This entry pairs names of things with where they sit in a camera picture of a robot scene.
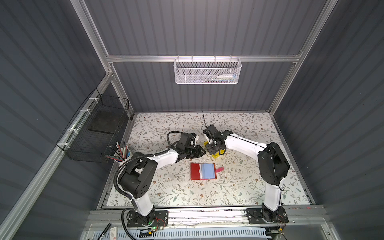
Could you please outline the yellow plastic card tray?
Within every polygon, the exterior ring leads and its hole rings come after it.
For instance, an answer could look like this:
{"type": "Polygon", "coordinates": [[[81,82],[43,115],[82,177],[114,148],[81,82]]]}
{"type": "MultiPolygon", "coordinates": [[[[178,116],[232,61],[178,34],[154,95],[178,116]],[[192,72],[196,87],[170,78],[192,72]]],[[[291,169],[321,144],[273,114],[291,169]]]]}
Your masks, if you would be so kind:
{"type": "Polygon", "coordinates": [[[226,150],[216,146],[214,143],[204,142],[204,146],[213,158],[218,158],[226,153],[226,150]]]}

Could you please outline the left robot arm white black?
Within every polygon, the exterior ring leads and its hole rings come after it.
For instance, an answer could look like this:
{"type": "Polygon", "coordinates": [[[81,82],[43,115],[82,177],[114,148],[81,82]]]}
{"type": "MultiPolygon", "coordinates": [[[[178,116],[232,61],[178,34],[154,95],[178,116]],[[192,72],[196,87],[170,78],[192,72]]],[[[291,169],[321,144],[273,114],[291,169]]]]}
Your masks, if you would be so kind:
{"type": "Polygon", "coordinates": [[[167,133],[166,150],[147,155],[134,153],[116,171],[113,179],[115,190],[130,200],[136,213],[142,217],[150,216],[155,207],[147,192],[156,171],[183,159],[204,156],[206,152],[197,144],[198,139],[195,133],[171,131],[167,133]]]}

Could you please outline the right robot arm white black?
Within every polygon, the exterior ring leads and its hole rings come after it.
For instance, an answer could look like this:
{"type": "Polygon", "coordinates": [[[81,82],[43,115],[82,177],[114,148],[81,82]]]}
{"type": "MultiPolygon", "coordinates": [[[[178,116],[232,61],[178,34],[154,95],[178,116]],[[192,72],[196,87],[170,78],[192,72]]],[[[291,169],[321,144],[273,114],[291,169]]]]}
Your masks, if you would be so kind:
{"type": "Polygon", "coordinates": [[[203,134],[208,141],[206,148],[211,155],[234,150],[257,160],[260,175],[266,182],[262,208],[270,213],[279,210],[282,206],[281,184],[290,169],[290,164],[280,146],[275,142],[265,144],[251,141],[229,130],[221,132],[214,125],[206,127],[203,134]]]}

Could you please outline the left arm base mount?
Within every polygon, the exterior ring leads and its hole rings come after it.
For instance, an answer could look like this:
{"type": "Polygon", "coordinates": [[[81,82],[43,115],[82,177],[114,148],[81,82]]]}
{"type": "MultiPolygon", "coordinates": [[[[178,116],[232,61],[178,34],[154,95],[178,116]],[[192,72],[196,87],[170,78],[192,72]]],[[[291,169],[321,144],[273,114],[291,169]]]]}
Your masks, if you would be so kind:
{"type": "Polygon", "coordinates": [[[126,226],[139,227],[166,227],[168,225],[169,211],[154,210],[144,217],[135,211],[130,211],[125,217],[126,226]]]}

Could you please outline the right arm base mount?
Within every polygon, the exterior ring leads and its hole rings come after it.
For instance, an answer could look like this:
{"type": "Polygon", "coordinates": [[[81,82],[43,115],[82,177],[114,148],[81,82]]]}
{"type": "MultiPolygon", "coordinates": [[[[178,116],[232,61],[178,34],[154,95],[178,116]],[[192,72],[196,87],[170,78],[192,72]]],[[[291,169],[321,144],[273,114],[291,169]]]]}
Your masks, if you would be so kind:
{"type": "Polygon", "coordinates": [[[244,210],[249,224],[287,224],[288,215],[283,207],[272,212],[268,208],[247,208],[244,210]]]}

